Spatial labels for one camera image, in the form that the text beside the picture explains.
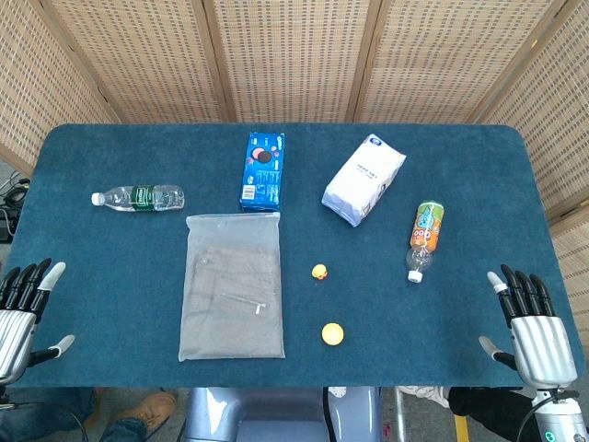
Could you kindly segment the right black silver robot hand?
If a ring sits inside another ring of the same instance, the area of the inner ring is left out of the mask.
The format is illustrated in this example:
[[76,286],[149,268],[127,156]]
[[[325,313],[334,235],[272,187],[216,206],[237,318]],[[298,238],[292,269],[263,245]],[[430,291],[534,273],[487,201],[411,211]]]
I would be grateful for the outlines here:
[[557,315],[549,291],[535,274],[501,266],[503,276],[487,273],[499,299],[512,340],[508,353],[481,335],[479,344],[494,361],[516,371],[536,390],[564,389],[578,378],[568,333]]

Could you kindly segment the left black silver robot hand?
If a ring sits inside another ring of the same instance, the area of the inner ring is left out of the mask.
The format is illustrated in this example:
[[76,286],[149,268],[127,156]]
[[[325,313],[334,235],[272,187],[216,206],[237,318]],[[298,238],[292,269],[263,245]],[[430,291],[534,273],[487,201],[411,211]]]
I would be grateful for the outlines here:
[[75,342],[68,334],[46,349],[32,349],[52,290],[66,269],[47,258],[10,269],[1,281],[1,386],[19,380],[27,368],[61,357]]

